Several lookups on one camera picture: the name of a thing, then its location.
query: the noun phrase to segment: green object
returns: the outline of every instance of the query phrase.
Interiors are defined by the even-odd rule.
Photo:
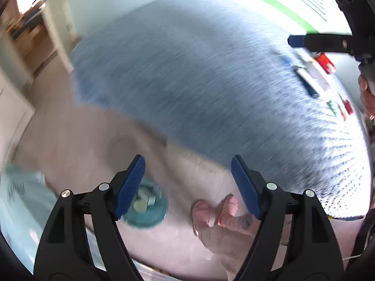
[[[135,200],[133,208],[138,213],[145,213],[147,210],[147,200]]]
[[[300,15],[296,12],[292,11],[289,7],[286,7],[284,4],[280,3],[277,0],[262,0],[267,4],[273,6],[277,10],[281,11],[283,14],[291,18],[294,22],[298,25],[303,27],[307,33],[318,33],[318,31],[305,19],[303,19]]]
[[[130,226],[149,229],[159,225],[168,213],[168,198],[161,186],[143,178],[129,210],[122,216]]]
[[[327,102],[327,104],[328,104],[329,108],[331,109],[331,111],[333,112],[333,114],[335,116],[337,116],[339,114],[339,111],[336,109],[334,102],[332,100],[330,100],[330,101]]]

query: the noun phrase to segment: black clamp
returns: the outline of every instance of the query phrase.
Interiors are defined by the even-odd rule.
[[[118,172],[109,184],[102,183],[92,192],[74,195],[65,190],[61,193],[38,246],[34,265],[38,280],[143,281],[116,226],[117,195],[136,164],[144,164],[142,159],[137,155],[126,171]],[[84,214],[92,217],[106,271],[93,263]]]
[[[249,170],[239,155],[233,158],[231,169],[248,211],[261,219],[235,281],[333,281],[344,274],[335,234],[312,190],[284,192],[275,183],[266,183],[259,172]],[[284,265],[271,271],[286,214],[293,214],[287,254]]]
[[[291,35],[288,44],[292,48],[307,48],[311,52],[347,53],[357,61],[373,63],[375,39],[334,33],[308,33]]]

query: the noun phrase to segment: blue cloth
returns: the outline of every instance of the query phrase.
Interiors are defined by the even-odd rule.
[[[44,174],[5,166],[0,178],[0,230],[21,263],[31,272],[44,226],[56,203]],[[86,229],[96,267],[105,269],[94,234]]]
[[[307,94],[280,58],[297,62],[288,36],[228,0],[157,0],[76,46],[76,97],[227,168],[240,154],[285,191],[314,190],[332,216],[364,215],[367,136],[357,116],[345,124]]]

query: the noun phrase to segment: finger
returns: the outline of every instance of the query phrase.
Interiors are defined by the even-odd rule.
[[[361,75],[358,77],[358,84],[361,91],[365,91],[367,89],[367,80]]]
[[[366,115],[366,117],[367,117],[368,119],[370,119],[370,120],[374,119],[374,116],[371,115],[369,112],[365,112],[365,115]]]
[[[369,107],[369,106],[364,106],[365,110],[366,110],[366,116],[369,118],[369,119],[373,119],[375,115],[375,107]]]
[[[361,92],[361,101],[365,106],[375,107],[375,96],[371,94],[369,89]]]

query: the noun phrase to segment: floor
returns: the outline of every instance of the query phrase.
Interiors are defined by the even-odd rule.
[[[118,222],[132,257],[185,280],[227,279],[218,257],[194,236],[190,207],[197,199],[217,205],[233,193],[241,200],[239,212],[244,212],[228,170],[112,111],[77,106],[70,75],[59,57],[40,72],[29,99],[37,110],[16,152],[18,164],[43,171],[57,193],[64,189],[80,193],[110,181],[136,154],[143,155],[146,176],[160,183],[168,195],[169,212],[151,230]]]
[[[32,51],[24,57],[25,64],[31,73],[37,74],[38,69],[48,59],[48,56],[54,51],[51,39],[44,37]]]

